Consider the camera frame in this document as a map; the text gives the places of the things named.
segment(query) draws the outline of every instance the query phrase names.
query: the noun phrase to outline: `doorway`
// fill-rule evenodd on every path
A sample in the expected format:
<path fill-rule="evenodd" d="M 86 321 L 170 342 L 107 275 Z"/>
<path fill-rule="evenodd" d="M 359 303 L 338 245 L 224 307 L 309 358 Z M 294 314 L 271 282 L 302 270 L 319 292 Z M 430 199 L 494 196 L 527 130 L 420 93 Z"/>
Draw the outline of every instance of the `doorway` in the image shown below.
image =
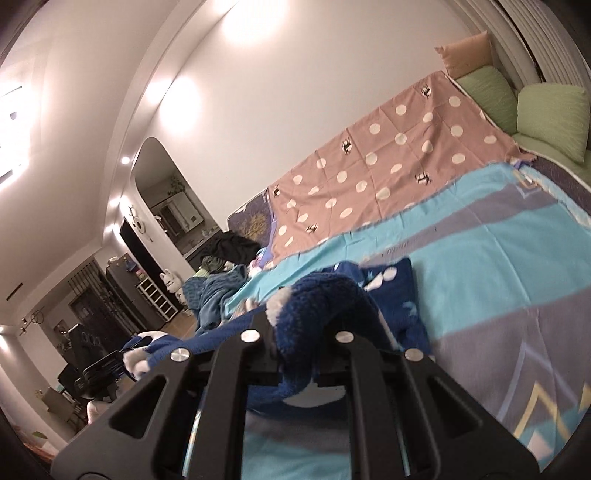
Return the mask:
<path fill-rule="evenodd" d="M 142 145 L 134 165 L 134 177 L 143 201 L 185 258 L 219 231 L 215 220 L 156 138 L 150 137 Z"/>

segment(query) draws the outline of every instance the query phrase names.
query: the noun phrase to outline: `wooden floor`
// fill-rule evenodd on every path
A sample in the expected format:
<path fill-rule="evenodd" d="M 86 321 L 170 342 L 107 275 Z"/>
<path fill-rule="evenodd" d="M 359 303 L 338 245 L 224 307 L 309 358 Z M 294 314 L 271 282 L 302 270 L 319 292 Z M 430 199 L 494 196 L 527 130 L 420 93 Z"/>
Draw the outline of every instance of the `wooden floor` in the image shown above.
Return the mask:
<path fill-rule="evenodd" d="M 189 315 L 182 312 L 178 313 L 175 318 L 164 325 L 162 331 L 174 335 L 177 338 L 182 338 L 183 340 L 194 336 L 197 320 L 193 314 L 190 313 L 190 310 L 187 312 Z"/>

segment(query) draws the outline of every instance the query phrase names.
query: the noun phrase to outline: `stuffed animal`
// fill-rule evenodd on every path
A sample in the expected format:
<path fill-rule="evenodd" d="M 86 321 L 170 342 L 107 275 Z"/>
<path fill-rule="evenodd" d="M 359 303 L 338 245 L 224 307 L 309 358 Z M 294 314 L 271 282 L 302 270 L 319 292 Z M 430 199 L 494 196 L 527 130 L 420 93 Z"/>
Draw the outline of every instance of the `stuffed animal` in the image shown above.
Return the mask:
<path fill-rule="evenodd" d="M 186 305 L 187 300 L 183 294 L 183 281 L 168 268 L 164 269 L 164 273 L 160 274 L 160 278 L 162 278 L 162 281 L 166 285 L 166 289 L 170 293 L 174 293 L 174 295 L 177 297 L 177 300 L 182 305 Z"/>

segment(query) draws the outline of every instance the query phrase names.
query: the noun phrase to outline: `blue plush toy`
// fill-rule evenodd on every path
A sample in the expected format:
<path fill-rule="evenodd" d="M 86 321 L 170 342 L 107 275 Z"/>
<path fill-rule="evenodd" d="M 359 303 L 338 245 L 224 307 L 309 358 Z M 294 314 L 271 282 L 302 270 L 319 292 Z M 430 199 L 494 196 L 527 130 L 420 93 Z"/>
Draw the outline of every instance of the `blue plush toy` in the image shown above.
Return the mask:
<path fill-rule="evenodd" d="M 268 301 L 237 319 L 188 340 L 160 336 L 150 345 L 125 354 L 134 376 L 150 371 L 173 350 L 193 353 L 217 348 L 227 338 L 247 330 L 255 313 L 266 310 L 275 329 L 282 360 L 282 382 L 277 387 L 251 387 L 248 408 L 259 413 L 292 416 L 294 410 L 320 414 L 336 407 L 342 388 L 317 388 L 312 382 L 314 358 L 324 327 L 335 321 L 343 330 L 361 335 L 380 349 L 418 348 L 431 354 L 427 332 L 417 311 L 413 270 L 408 258 L 394 265 L 360 268 L 351 262 L 311 273 L 278 290 Z M 344 414 L 344 408 L 331 412 Z"/>

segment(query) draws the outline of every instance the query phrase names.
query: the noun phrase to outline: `black metal bracket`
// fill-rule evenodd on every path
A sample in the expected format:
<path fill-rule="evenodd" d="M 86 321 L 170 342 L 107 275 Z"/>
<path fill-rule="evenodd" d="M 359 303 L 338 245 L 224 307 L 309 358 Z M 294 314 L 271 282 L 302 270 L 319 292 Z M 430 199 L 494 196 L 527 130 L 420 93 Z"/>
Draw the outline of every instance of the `black metal bracket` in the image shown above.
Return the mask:
<path fill-rule="evenodd" d="M 353 480 L 529 480 L 533 455 L 422 352 L 327 327 L 319 386 L 345 385 Z M 213 352 L 176 349 L 56 457 L 56 480 L 241 477 L 249 385 L 277 385 L 265 313 Z M 189 453 L 191 429 L 203 397 Z"/>

